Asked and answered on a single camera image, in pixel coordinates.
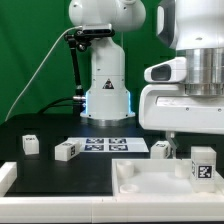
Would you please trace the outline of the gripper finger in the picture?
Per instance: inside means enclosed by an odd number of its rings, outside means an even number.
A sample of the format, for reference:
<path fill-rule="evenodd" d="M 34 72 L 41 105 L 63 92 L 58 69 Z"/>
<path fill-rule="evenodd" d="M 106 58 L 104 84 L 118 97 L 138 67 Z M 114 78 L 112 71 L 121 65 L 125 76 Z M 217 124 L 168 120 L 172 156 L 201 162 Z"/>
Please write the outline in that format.
<path fill-rule="evenodd" d="M 178 142 L 175 139 L 175 133 L 173 131 L 167 131 L 165 133 L 166 140 L 169 142 L 171 148 L 172 148 L 172 156 L 173 158 L 176 158 L 176 151 L 178 149 Z"/>

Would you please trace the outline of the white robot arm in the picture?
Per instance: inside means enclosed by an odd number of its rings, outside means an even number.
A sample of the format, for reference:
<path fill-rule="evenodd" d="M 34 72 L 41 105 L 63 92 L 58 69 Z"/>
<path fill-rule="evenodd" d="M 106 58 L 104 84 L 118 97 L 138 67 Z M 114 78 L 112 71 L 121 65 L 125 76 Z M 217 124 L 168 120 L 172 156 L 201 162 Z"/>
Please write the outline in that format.
<path fill-rule="evenodd" d="M 69 17 L 77 49 L 92 49 L 92 81 L 81 117 L 102 126 L 132 118 L 125 54 L 112 36 L 142 26 L 143 3 L 71 0 Z M 156 35 L 178 55 L 144 72 L 148 85 L 137 115 L 142 128 L 164 131 L 170 143 L 177 132 L 224 134 L 224 0 L 162 0 Z"/>

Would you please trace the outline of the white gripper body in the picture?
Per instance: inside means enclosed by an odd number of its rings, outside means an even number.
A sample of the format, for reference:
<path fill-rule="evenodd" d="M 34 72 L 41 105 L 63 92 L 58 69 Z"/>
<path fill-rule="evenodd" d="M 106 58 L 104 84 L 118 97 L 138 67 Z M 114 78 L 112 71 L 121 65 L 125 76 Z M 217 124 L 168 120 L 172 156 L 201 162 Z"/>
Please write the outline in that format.
<path fill-rule="evenodd" d="M 146 130 L 224 134 L 224 96 L 188 96 L 181 84 L 147 85 L 139 123 Z"/>

